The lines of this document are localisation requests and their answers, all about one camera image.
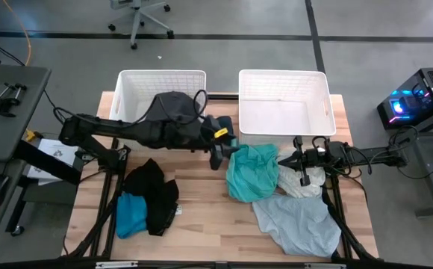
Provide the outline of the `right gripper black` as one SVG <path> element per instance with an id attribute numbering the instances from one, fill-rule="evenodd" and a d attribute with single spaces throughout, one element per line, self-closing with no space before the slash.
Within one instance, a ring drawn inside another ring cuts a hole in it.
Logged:
<path id="1" fill-rule="evenodd" d="M 300 179 L 301 186 L 308 186 L 311 183 L 311 180 L 306 172 L 306 168 L 322 167 L 330 162 L 329 142 L 330 140 L 327 137 L 315 136 L 311 139 L 312 148 L 303 151 L 302 136 L 295 136 L 293 139 L 293 145 L 297 149 L 297 155 L 291 155 L 289 157 L 283 158 L 278 164 L 288 168 L 299 168 L 299 170 L 302 172 L 302 178 Z M 327 153 L 325 155 L 319 155 L 315 150 L 317 146 L 325 148 Z"/>

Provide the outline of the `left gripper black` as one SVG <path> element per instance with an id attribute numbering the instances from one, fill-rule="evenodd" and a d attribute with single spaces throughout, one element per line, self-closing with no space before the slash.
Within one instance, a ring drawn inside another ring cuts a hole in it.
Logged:
<path id="1" fill-rule="evenodd" d="M 204 141 L 205 150 L 211 154 L 210 167 L 212 170 L 218 170 L 224 158 L 230 158 L 231 154 L 239 150 L 240 144 L 235 138 L 232 119 L 230 116 L 215 118 L 212 115 L 200 116 L 200 119 L 201 139 Z M 228 134 L 215 139 L 214 133 L 223 128 L 228 129 Z"/>

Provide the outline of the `dark grey garment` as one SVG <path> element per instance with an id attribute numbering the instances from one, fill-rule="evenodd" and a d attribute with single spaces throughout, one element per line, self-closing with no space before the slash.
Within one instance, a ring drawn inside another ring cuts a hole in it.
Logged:
<path id="1" fill-rule="evenodd" d="M 186 93 L 171 91 L 155 95 L 144 119 L 186 125 L 197 121 L 200 116 L 200 105 L 194 98 Z"/>

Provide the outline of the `white garment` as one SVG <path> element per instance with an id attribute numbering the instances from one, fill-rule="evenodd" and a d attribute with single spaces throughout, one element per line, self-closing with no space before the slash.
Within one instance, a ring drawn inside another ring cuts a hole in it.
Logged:
<path id="1" fill-rule="evenodd" d="M 278 186 L 287 195 L 295 198 L 320 197 L 322 195 L 322 186 L 325 183 L 325 171 L 322 167 L 310 167 L 306 169 L 310 179 L 310 184 L 306 186 L 302 186 L 300 182 L 302 172 L 282 165 L 278 167 Z"/>

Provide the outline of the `teal garment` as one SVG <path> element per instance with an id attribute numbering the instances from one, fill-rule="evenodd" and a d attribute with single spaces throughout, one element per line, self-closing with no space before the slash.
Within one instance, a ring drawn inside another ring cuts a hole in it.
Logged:
<path id="1" fill-rule="evenodd" d="M 228 195 L 245 203 L 270 197 L 278 183 L 277 155 L 274 144 L 242 144 L 231 155 L 226 171 Z"/>

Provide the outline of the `white mesh laundry basket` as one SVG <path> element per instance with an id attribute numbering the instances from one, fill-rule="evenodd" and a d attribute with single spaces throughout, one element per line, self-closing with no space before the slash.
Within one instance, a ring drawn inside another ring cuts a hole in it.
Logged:
<path id="1" fill-rule="evenodd" d="M 122 132 L 145 126 L 164 126 L 189 133 L 199 132 L 202 125 L 200 118 L 186 125 L 144 119 L 145 112 L 155 95 L 171 91 L 186 93 L 194 98 L 200 105 L 201 116 L 205 115 L 208 100 L 205 72 L 201 70 L 133 69 L 124 70 L 118 75 L 108 125 Z"/>
<path id="2" fill-rule="evenodd" d="M 238 82 L 241 144 L 291 147 L 296 136 L 336 134 L 325 73 L 242 69 Z"/>

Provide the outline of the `black garment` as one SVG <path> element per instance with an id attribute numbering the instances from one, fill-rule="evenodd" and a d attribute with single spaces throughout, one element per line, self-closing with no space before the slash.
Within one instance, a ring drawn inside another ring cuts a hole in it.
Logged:
<path id="1" fill-rule="evenodd" d="M 149 159 L 144 165 L 132 170 L 125 178 L 122 192 L 144 197 L 148 215 L 147 232 L 162 236 L 175 217 L 179 190 L 176 181 L 164 180 L 164 173 L 157 162 Z"/>

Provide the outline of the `bright blue garment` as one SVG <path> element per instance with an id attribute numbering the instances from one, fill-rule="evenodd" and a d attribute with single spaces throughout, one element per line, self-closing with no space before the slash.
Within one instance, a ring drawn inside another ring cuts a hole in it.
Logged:
<path id="1" fill-rule="evenodd" d="M 147 215 L 148 210 L 144 197 L 123 192 L 118 198 L 116 207 L 117 237 L 126 239 L 147 230 Z"/>

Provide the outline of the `black computer tower with lights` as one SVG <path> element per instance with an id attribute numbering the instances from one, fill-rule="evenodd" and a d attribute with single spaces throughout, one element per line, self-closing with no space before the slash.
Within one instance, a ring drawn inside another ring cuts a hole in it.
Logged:
<path id="1" fill-rule="evenodd" d="M 417 70 L 378 106 L 384 129 L 415 126 L 433 116 L 433 67 Z"/>

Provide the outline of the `grey office chair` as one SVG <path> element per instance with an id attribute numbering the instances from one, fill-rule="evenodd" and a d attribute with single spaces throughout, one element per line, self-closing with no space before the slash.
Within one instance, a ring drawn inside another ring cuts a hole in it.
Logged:
<path id="1" fill-rule="evenodd" d="M 137 32 L 145 25 L 145 19 L 153 22 L 160 28 L 166 30 L 166 35 L 168 39 L 174 39 L 174 31 L 166 24 L 164 24 L 159 19 L 156 19 L 150 14 L 151 11 L 162 8 L 164 12 L 168 13 L 171 11 L 171 7 L 166 1 L 160 1 L 154 4 L 144 5 L 143 1 L 148 0 L 109 0 L 110 8 L 113 10 L 119 10 L 123 8 L 129 8 L 133 11 L 134 19 L 131 29 L 130 45 L 132 50 L 137 49 Z"/>

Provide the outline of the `white paper booklet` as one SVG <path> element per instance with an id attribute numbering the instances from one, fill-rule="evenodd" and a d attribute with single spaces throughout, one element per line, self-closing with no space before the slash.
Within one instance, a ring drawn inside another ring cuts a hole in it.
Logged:
<path id="1" fill-rule="evenodd" d="M 78 151 L 77 146 L 66 146 L 59 140 L 42 139 L 38 146 L 42 152 L 55 157 L 68 165 L 73 165 L 75 160 L 75 153 Z M 41 170 L 40 168 L 30 166 L 27 177 L 36 179 L 38 185 L 46 185 L 53 182 L 59 182 L 60 179 L 52 174 Z"/>

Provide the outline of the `dark grey desk top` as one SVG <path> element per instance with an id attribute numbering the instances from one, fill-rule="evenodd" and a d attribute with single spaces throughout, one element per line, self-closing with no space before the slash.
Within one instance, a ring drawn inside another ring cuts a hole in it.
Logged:
<path id="1" fill-rule="evenodd" d="M 38 102 L 46 88 L 51 70 L 44 67 L 24 67 L 0 65 L 0 93 L 5 89 L 4 83 L 24 84 L 26 91 L 19 95 L 19 106 L 10 110 L 15 117 L 0 116 L 0 161 L 9 160 L 27 127 Z M 15 96 L 15 91 L 8 91 L 5 97 Z"/>

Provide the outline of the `black clamp tool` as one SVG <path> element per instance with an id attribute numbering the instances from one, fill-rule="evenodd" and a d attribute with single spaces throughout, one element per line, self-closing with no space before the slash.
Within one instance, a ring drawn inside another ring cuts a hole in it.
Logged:
<path id="1" fill-rule="evenodd" d="M 15 117 L 16 115 L 11 113 L 10 110 L 13 106 L 19 106 L 21 101 L 19 95 L 22 91 L 27 90 L 27 86 L 24 84 L 8 84 L 4 83 L 5 89 L 0 93 L 0 116 L 3 117 Z M 16 95 L 12 97 L 5 97 L 8 91 L 15 91 Z"/>

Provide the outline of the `black aluminium frame struts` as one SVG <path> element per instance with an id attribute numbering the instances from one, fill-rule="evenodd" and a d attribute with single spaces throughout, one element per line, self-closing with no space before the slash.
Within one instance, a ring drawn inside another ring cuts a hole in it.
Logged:
<path id="1" fill-rule="evenodd" d="M 331 175 L 323 183 L 322 198 L 323 202 L 328 206 L 330 216 L 341 230 L 340 238 L 343 245 L 343 255 L 339 256 L 339 258 L 354 260 L 352 255 L 354 253 L 360 261 L 379 260 L 365 249 L 346 223 L 338 176 Z"/>
<path id="2" fill-rule="evenodd" d="M 116 200 L 131 149 L 116 138 L 98 138 L 119 153 L 117 170 L 101 168 L 96 160 L 84 165 L 71 218 L 63 240 L 65 257 L 105 257 L 112 251 L 116 230 Z"/>

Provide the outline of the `black frame rail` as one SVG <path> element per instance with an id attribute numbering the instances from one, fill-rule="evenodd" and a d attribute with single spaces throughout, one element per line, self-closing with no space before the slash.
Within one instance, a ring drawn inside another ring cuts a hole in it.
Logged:
<path id="1" fill-rule="evenodd" d="M 355 259 L 336 259 L 329 262 L 179 262 L 62 256 L 57 259 L 0 263 L 0 269 L 433 269 L 433 267 Z"/>

